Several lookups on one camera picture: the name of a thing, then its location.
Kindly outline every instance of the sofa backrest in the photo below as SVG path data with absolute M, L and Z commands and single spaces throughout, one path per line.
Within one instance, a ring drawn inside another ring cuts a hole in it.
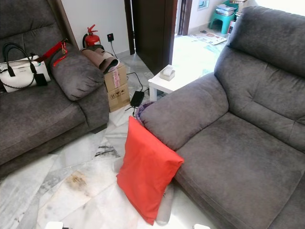
M 215 76 L 230 112 L 305 152 L 305 17 L 245 8 Z
M 0 0 L 0 62 L 7 42 L 21 45 L 26 53 L 43 55 L 62 40 L 62 35 L 47 0 Z M 24 58 L 12 50 L 9 60 Z

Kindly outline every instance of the sofa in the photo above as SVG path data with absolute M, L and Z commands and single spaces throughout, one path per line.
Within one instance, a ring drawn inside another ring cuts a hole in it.
M 141 114 L 219 229 L 305 228 L 304 41 L 305 17 L 245 8 L 214 73 Z
M 7 42 L 42 56 L 63 39 L 47 0 L 0 0 L 0 62 Z M 51 81 L 0 94 L 0 177 L 83 134 L 105 127 L 109 106 L 104 75 L 67 44 L 45 61 Z M 9 61 L 24 58 L 11 50 Z

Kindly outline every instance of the red pillow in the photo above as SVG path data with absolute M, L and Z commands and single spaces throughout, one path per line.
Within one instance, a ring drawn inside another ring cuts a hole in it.
M 144 220 L 153 225 L 165 188 L 184 159 L 131 116 L 125 152 L 118 185 Z

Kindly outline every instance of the fire extinguisher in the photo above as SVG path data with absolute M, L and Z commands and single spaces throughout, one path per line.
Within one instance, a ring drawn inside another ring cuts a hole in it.
M 82 38 L 82 46 L 83 48 L 85 48 L 86 46 L 94 46 L 97 42 L 99 42 L 98 44 L 101 44 L 101 40 L 100 37 L 98 35 L 93 34 L 94 32 L 97 32 L 97 30 L 93 30 L 93 27 L 95 26 L 95 24 L 93 26 L 91 26 L 90 28 L 87 27 L 88 29 L 88 33 L 86 33 L 84 35 L 84 37 Z

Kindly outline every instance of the handbag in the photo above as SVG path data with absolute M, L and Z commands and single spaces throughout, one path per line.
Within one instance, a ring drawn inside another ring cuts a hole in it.
M 11 61 L 8 60 L 10 50 L 18 49 L 26 58 Z M 4 63 L 0 63 L 0 81 L 5 90 L 10 93 L 32 86 L 45 86 L 51 79 L 44 62 L 32 61 L 27 53 L 15 43 L 6 43 L 3 46 Z

